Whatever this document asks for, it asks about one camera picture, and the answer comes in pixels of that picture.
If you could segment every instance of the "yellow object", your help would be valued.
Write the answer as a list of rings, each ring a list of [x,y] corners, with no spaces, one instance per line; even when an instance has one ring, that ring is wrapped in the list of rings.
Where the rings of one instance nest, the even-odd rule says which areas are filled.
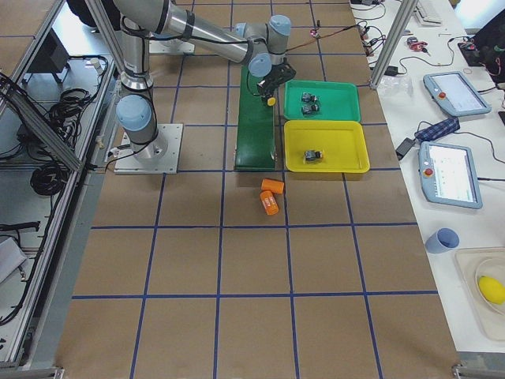
[[[286,166],[300,172],[364,173],[370,169],[363,127],[355,121],[291,120],[284,124]],[[305,152],[324,159],[305,162]]]
[[[479,290],[486,300],[493,304],[505,302],[505,287],[491,276],[481,276],[478,281]]]

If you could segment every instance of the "keyboard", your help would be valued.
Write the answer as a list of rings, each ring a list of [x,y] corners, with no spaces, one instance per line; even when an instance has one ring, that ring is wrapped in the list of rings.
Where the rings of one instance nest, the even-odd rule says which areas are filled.
[[[421,25],[442,25],[442,17],[436,12],[432,0],[418,0],[415,14]]]

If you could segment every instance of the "yellow tray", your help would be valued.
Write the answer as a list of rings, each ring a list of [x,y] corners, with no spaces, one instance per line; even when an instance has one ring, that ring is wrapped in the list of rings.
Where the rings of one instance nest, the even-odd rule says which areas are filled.
[[[291,120],[284,124],[284,140],[290,171],[363,173],[370,169],[359,122]],[[323,152],[323,159],[305,162],[308,150]]]

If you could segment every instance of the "tablet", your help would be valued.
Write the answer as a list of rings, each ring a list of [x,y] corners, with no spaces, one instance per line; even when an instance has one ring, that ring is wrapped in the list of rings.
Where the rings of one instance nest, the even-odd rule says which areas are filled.
[[[484,114],[491,111],[491,106],[459,71],[425,75],[423,82],[435,102],[451,116]]]
[[[421,187],[428,201],[482,208],[472,152],[452,144],[423,142],[419,149]]]

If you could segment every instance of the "blue cup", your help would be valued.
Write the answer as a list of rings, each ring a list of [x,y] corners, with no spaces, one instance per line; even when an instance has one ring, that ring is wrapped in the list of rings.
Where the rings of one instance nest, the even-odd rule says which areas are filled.
[[[425,246],[429,253],[445,253],[446,251],[452,250],[459,245],[459,237],[455,231],[449,229],[448,227],[443,227],[439,229],[433,235],[428,238]]]

